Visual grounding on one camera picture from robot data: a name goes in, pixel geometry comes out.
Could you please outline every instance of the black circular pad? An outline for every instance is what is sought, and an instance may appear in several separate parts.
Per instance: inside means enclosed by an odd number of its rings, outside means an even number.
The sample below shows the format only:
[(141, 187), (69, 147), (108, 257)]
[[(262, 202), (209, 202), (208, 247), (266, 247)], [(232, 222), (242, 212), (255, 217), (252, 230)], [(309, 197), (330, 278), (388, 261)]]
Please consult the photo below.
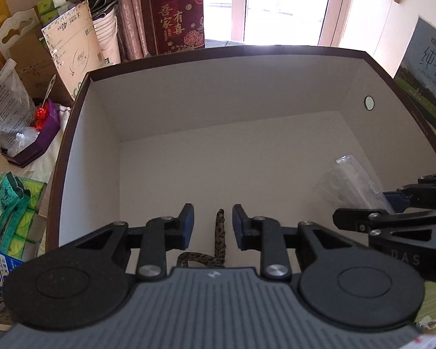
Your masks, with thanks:
[(424, 298), (423, 279), (410, 265), (371, 249), (327, 251), (301, 275), (310, 308), (338, 324), (366, 330), (412, 321)]
[(123, 269), (101, 251), (79, 248), (26, 262), (3, 284), (10, 312), (20, 323), (40, 330), (94, 324), (121, 306), (128, 292)]

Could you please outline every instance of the green packet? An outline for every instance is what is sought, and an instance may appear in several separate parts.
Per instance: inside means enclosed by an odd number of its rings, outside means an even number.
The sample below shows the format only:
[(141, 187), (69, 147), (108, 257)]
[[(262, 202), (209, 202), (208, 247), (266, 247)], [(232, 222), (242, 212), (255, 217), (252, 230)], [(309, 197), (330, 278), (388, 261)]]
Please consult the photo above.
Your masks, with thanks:
[(21, 236), (13, 235), (7, 255), (18, 260), (28, 261), (37, 256), (38, 244), (31, 243)]
[(14, 232), (16, 231), (16, 228), (19, 222), (21, 221), (24, 212), (26, 211), (27, 205), (29, 203), (29, 199), (31, 198), (31, 192), (29, 190), (24, 189), (24, 185), (17, 177), (15, 177), (15, 180), (17, 185), (21, 189), (23, 189), (23, 198), (21, 198), (19, 203), (13, 209), (13, 212), (10, 214), (0, 234), (0, 251), (2, 253), (6, 253), (8, 251)]
[[(3, 179), (3, 177), (5, 177), (5, 174), (6, 173), (1, 174), (0, 182)], [(30, 208), (34, 211), (38, 211), (47, 184), (45, 182), (36, 181), (34, 179), (29, 179), (26, 177), (17, 177), (17, 176), (14, 177), (15, 179), (19, 179), (23, 183), (24, 188), (31, 192), (31, 198), (29, 199), (27, 208)]]
[(4, 175), (0, 182), (0, 234), (15, 206), (24, 197), (24, 191), (18, 187), (11, 172)]
[(57, 9), (66, 2), (78, 3), (79, 0), (40, 0), (37, 3), (37, 11), (39, 12), (39, 15), (42, 16), (49, 11)]
[(67, 11), (74, 8), (76, 4), (74, 3), (64, 3), (63, 5), (59, 6), (57, 9), (54, 9), (52, 11), (49, 11), (48, 13), (43, 14), (40, 16), (40, 20), (42, 21), (42, 25), (45, 27), (49, 23), (56, 20), (58, 17), (65, 14)]
[(34, 210), (26, 209), (16, 227), (15, 235), (31, 242), (38, 242), (44, 236), (47, 219), (38, 215)]

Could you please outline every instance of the stack of paper cups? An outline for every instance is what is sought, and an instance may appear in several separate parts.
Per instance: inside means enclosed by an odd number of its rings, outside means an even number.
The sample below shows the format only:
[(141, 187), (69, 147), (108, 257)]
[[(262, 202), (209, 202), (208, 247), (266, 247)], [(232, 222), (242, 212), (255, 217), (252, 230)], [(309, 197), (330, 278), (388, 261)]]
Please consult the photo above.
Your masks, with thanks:
[(118, 25), (115, 10), (112, 9), (105, 17), (94, 20), (94, 28), (102, 48), (103, 57), (107, 63), (121, 63), (118, 47)]

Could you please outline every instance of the window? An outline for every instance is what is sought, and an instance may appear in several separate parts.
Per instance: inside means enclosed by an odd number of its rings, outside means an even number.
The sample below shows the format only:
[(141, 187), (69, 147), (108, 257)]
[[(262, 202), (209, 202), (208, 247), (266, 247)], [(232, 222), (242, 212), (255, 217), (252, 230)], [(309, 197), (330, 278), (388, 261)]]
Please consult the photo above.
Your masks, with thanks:
[(203, 0), (206, 39), (337, 45), (350, 0)]

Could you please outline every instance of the leopard print strap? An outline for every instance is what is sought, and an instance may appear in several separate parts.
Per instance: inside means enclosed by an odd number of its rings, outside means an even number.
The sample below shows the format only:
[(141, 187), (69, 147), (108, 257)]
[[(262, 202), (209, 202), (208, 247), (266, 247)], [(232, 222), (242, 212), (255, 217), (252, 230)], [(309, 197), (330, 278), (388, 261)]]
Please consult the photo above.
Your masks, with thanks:
[(224, 264), (226, 257), (226, 240), (224, 238), (224, 210), (220, 208), (217, 212), (215, 222), (215, 258)]
[(215, 257), (209, 254), (197, 252), (184, 252), (178, 256), (177, 267), (187, 268), (189, 261), (195, 261), (207, 266), (208, 268), (224, 268), (224, 258), (226, 256), (226, 242), (224, 239), (224, 210), (217, 212), (215, 221)]

